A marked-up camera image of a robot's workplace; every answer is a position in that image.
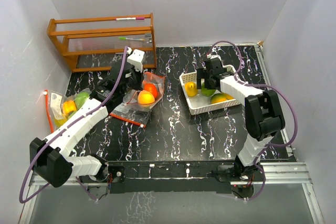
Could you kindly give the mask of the green lime fruit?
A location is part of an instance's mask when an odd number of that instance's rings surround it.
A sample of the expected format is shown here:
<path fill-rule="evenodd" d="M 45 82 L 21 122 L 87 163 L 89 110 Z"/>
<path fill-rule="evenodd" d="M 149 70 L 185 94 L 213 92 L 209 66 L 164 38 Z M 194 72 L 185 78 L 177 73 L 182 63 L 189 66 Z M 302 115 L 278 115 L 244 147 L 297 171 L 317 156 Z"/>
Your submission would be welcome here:
<path fill-rule="evenodd" d="M 211 97 L 212 95 L 214 95 L 216 92 L 216 90 L 210 90 L 210 89 L 206 89 L 206 88 L 201 88 L 201 93 L 202 95 L 206 96 L 206 97 Z"/>

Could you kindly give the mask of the red tomato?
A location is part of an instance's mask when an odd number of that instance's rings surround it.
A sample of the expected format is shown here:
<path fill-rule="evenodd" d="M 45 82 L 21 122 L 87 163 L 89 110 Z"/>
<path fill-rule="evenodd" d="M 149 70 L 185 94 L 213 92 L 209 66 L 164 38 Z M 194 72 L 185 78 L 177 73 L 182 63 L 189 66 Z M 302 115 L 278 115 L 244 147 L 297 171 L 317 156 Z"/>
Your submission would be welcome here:
<path fill-rule="evenodd" d="M 155 99 L 158 97 L 158 90 L 154 84 L 146 83 L 143 89 L 147 92 L 150 92 L 154 96 Z"/>

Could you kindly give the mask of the orange fruit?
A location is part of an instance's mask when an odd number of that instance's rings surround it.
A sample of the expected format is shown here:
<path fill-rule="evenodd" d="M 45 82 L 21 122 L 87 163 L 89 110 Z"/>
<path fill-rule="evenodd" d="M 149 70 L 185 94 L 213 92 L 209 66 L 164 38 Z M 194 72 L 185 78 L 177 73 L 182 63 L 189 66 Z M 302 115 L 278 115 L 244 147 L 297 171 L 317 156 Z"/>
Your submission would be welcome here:
<path fill-rule="evenodd" d="M 145 90 L 142 90 L 138 93 L 138 104 L 144 107 L 150 107 L 152 104 L 155 103 L 154 96 Z"/>

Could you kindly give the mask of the light green cabbage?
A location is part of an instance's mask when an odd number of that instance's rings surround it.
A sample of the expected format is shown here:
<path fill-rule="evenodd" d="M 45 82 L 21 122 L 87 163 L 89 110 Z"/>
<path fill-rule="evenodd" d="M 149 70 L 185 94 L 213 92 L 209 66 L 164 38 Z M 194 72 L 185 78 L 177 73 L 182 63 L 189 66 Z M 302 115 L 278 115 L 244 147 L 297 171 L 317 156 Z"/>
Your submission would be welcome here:
<path fill-rule="evenodd" d="M 77 108 L 81 108 L 86 100 L 89 98 L 88 92 L 80 92 L 75 97 L 75 105 Z"/>

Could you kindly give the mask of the yellow bell pepper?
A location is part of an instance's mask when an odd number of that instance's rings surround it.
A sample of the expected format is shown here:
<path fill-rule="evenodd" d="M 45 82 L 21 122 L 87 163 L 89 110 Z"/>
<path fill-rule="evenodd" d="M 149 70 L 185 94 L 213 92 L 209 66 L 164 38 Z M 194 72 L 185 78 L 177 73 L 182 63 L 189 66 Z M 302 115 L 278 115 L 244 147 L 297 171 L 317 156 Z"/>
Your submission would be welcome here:
<path fill-rule="evenodd" d="M 75 102 L 73 100 L 65 101 L 62 104 L 62 114 L 65 117 L 68 117 L 72 112 L 76 112 L 76 111 L 77 111 L 77 107 L 76 107 Z"/>

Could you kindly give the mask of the clear red zip bag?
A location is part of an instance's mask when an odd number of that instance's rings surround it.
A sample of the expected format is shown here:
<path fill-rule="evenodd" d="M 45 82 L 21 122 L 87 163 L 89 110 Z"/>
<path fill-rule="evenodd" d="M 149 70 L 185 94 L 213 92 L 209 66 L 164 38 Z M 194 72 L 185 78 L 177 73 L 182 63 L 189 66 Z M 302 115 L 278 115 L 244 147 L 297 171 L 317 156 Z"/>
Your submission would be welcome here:
<path fill-rule="evenodd" d="M 45 90 L 43 95 L 45 97 L 46 114 L 51 133 L 64 125 L 81 109 L 90 94 L 91 91 L 88 88 L 69 97 L 55 91 Z"/>

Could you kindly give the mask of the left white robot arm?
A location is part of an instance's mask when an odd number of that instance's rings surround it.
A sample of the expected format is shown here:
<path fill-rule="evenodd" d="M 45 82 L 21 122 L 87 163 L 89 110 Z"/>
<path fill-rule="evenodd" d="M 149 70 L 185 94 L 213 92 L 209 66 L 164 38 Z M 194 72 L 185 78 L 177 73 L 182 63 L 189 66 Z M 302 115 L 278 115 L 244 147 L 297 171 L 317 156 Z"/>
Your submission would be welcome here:
<path fill-rule="evenodd" d="M 139 89 L 143 80 L 143 64 L 131 60 L 120 65 L 119 72 L 111 71 L 94 90 L 84 105 L 58 130 L 45 137 L 35 138 L 29 145 L 33 171 L 57 188 L 70 177 L 91 176 L 96 181 L 108 177 L 104 160 L 94 155 L 71 157 L 78 142 L 123 101 L 130 90 Z"/>

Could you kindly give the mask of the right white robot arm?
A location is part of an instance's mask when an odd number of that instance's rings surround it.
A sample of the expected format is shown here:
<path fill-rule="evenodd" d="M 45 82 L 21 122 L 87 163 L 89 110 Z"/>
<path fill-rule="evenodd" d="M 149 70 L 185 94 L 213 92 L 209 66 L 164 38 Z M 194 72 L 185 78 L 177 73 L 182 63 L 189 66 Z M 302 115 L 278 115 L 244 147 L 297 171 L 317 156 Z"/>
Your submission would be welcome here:
<path fill-rule="evenodd" d="M 235 98 L 245 108 L 247 139 L 230 170 L 240 180 L 247 180 L 257 169 L 261 153 L 271 139 L 285 127 L 277 93 L 250 87 L 224 67 L 219 56 L 208 57 L 205 67 L 197 69 L 197 87 L 218 90 Z"/>

